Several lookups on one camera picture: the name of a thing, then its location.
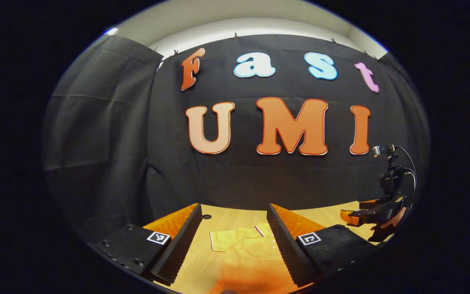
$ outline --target orange letter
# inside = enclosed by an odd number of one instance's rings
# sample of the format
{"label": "orange letter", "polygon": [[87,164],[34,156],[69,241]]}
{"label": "orange letter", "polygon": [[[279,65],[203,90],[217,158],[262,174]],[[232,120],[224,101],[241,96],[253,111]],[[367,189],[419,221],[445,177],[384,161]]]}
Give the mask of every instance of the orange letter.
{"label": "orange letter", "polygon": [[366,154],[369,151],[369,145],[367,145],[367,123],[371,111],[367,107],[355,105],[351,106],[351,113],[355,116],[355,141],[351,148],[349,148],[349,152],[356,156]]}
{"label": "orange letter", "polygon": [[204,49],[200,48],[182,62],[183,78],[181,91],[184,91],[195,84],[195,78],[193,77],[193,74],[199,71],[200,60],[198,57],[204,56],[204,53]]}
{"label": "orange letter", "polygon": [[322,156],[328,152],[324,144],[324,114],[328,109],[325,101],[306,100],[297,119],[291,115],[284,101],[277,97],[261,98],[257,100],[257,107],[262,109],[264,116],[262,144],[257,146],[260,154],[280,153],[277,131],[288,153],[293,153],[304,133],[304,143],[299,148],[301,154]]}
{"label": "orange letter", "polygon": [[188,117],[190,142],[201,153],[217,154],[224,151],[230,145],[230,112],[235,108],[232,102],[215,104],[211,110],[217,114],[217,139],[213,142],[204,138],[203,116],[207,112],[204,106],[195,106],[186,110]]}

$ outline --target ceiling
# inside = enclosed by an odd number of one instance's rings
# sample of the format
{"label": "ceiling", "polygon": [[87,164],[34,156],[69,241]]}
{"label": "ceiling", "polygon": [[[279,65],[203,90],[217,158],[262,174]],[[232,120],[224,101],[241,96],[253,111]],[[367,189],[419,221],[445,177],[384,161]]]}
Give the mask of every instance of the ceiling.
{"label": "ceiling", "polygon": [[149,46],[189,28],[219,20],[266,17],[304,22],[349,37],[354,26],[303,0],[168,0],[118,24],[120,35]]}

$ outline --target hand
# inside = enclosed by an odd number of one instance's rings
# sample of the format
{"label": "hand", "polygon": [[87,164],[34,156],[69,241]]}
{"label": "hand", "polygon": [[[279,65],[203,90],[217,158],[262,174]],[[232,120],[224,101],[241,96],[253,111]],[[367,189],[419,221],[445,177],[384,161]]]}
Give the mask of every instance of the hand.
{"label": "hand", "polygon": [[[403,217],[403,214],[405,213],[406,208],[403,207],[397,215],[393,216],[390,218],[388,221],[384,222],[382,225],[380,225],[380,229],[384,229],[385,227],[388,227],[389,225],[393,225],[393,227],[396,227]],[[375,225],[374,227],[371,228],[371,231],[374,231],[377,228],[378,225]]]}

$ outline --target light blue letter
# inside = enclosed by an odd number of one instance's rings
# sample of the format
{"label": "light blue letter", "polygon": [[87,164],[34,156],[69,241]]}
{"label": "light blue letter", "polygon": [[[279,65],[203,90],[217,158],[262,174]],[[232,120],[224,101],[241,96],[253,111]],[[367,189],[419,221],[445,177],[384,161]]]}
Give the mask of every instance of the light blue letter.
{"label": "light blue letter", "polygon": [[261,77],[272,76],[275,73],[275,68],[271,66],[271,58],[268,54],[261,52],[247,53],[237,58],[237,65],[233,72],[239,78],[250,78],[254,75]]}
{"label": "light blue letter", "polygon": [[338,73],[333,66],[335,62],[331,57],[311,52],[304,55],[304,60],[311,65],[308,70],[315,78],[324,78],[325,80],[336,79]]}

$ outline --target yellow cloth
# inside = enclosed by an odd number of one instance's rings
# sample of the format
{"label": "yellow cloth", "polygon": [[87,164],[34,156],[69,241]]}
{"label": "yellow cloth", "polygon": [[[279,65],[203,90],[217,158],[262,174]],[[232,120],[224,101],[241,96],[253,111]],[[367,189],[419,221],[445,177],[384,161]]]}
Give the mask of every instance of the yellow cloth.
{"label": "yellow cloth", "polygon": [[219,280],[207,294],[220,294],[224,289],[237,294],[286,294],[299,289],[289,275],[269,224],[211,232],[210,237],[211,248],[226,255]]}

